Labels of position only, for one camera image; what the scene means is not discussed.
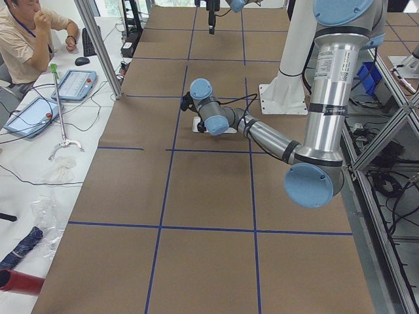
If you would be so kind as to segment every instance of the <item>computer mouse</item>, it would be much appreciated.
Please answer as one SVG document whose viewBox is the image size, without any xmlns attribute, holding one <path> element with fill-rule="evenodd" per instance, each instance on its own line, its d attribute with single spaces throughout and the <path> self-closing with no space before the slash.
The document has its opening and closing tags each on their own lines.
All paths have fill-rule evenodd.
<svg viewBox="0 0 419 314">
<path fill-rule="evenodd" d="M 74 61 L 74 64 L 77 65 L 78 67 L 80 65 L 84 65 L 84 64 L 87 64 L 87 63 L 90 63 L 90 60 L 86 57 L 78 57 L 76 59 L 76 61 Z"/>
</svg>

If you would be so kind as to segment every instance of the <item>blue bin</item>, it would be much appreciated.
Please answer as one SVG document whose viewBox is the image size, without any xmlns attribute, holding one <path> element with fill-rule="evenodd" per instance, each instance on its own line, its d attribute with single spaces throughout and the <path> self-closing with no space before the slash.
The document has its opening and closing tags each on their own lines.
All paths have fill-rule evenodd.
<svg viewBox="0 0 419 314">
<path fill-rule="evenodd" d="M 374 67 L 371 73 L 368 74 L 371 67 Z M 377 84 L 382 80 L 382 76 L 378 69 L 374 66 L 374 62 L 363 62 L 358 73 L 359 79 L 363 80 L 362 85 L 365 88 L 365 93 L 372 96 L 374 95 Z"/>
</svg>

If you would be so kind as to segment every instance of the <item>white desk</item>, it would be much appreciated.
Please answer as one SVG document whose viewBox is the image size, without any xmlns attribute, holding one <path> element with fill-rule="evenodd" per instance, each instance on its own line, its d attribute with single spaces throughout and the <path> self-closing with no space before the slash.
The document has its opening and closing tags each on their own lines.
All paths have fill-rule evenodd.
<svg viewBox="0 0 419 314">
<path fill-rule="evenodd" d="M 122 46 L 121 36 L 115 28 L 115 24 L 120 18 L 97 18 L 101 27 L 102 38 L 105 38 L 105 45 L 108 49 L 114 69 L 118 69 L 118 65 L 123 60 L 120 55 Z M 52 63 L 58 66 L 58 73 L 62 77 L 68 69 L 85 69 L 95 70 L 98 74 L 98 81 L 89 94 L 92 95 L 106 76 L 101 68 L 97 56 L 89 57 L 90 63 L 81 67 L 76 67 L 74 61 L 78 56 L 82 56 L 82 40 L 79 39 L 77 44 L 78 50 L 69 54 L 63 45 L 58 49 Z M 52 73 L 50 70 L 43 73 L 35 86 L 51 83 Z M 50 97 L 54 91 L 54 87 L 42 87 L 38 91 L 45 97 Z M 24 98 L 18 109 L 23 109 L 29 104 L 37 93 L 30 91 Z M 111 114 L 112 106 L 115 98 L 112 95 L 111 88 L 108 83 L 94 96 L 94 100 L 101 105 L 99 120 L 88 131 L 81 132 L 73 126 L 66 125 L 65 130 L 69 139 L 80 141 L 84 152 L 81 152 L 75 145 L 67 148 L 60 148 L 56 153 L 57 157 L 74 158 L 77 165 L 71 168 L 74 179 L 72 182 L 83 182 L 86 177 L 88 168 L 98 146 L 98 140 L 107 123 L 107 119 Z M 64 112 L 74 109 L 77 103 L 65 103 Z M 89 127 L 96 118 L 99 107 L 92 101 L 88 100 L 80 107 L 72 110 L 70 113 L 64 114 L 64 122 L 72 123 L 81 129 Z M 16 139 L 13 135 L 5 135 L 6 131 L 1 130 L 0 142 Z M 31 181 L 33 183 L 45 182 L 45 173 L 54 168 L 55 161 L 49 162 L 54 146 L 62 141 L 60 125 L 53 123 L 46 130 L 34 139 L 20 139 L 7 144 L 0 144 L 3 152 L 0 154 L 0 164 L 17 174 L 21 179 Z M 0 260 L 3 259 L 18 242 L 23 239 L 35 224 L 35 217 L 32 214 L 30 203 L 39 199 L 40 196 L 52 197 L 56 202 L 56 218 L 58 226 L 63 229 L 67 224 L 68 218 L 73 210 L 73 206 L 79 195 L 81 184 L 70 187 L 49 187 L 49 186 L 33 186 L 28 183 L 22 183 L 10 173 L 0 169 L 0 213 L 16 215 L 16 222 L 0 220 Z M 21 263 L 15 268 L 16 271 L 29 273 L 39 277 L 45 277 L 51 265 L 52 258 L 44 257 L 47 252 L 46 245 L 34 248 Z M 0 292 L 0 313 L 31 313 L 35 304 L 36 297 L 25 296 L 10 292 Z"/>
</svg>

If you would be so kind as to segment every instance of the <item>lanyard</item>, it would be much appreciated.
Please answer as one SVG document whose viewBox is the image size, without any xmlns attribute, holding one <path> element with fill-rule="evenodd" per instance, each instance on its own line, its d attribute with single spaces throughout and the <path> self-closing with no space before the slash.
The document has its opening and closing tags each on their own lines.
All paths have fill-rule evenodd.
<svg viewBox="0 0 419 314">
<path fill-rule="evenodd" d="M 37 38 L 37 36 L 29 29 L 27 28 L 27 26 L 25 24 L 23 24 L 21 21 L 19 21 L 13 14 L 12 12 L 10 12 L 10 14 L 13 16 L 13 18 L 16 20 L 16 22 L 18 22 L 18 24 L 20 26 L 22 26 L 33 38 Z M 50 45 L 48 44 L 48 51 L 50 52 L 50 54 L 52 53 L 52 49 L 50 47 Z"/>
</svg>

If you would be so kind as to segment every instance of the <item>beige shirt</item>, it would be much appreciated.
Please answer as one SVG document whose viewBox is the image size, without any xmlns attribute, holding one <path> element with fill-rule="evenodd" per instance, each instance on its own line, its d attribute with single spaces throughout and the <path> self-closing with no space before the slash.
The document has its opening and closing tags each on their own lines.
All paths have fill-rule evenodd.
<svg viewBox="0 0 419 314">
<path fill-rule="evenodd" d="M 70 20 L 54 11 L 42 9 L 42 12 L 51 19 L 51 29 L 60 31 L 66 29 Z M 29 83 L 37 80 L 42 73 L 29 64 L 35 48 L 36 38 L 28 33 L 12 16 L 7 6 L 0 8 L 0 54 L 2 55 L 12 81 L 15 84 Z M 49 46 L 54 56 L 51 33 L 49 34 Z"/>
</svg>

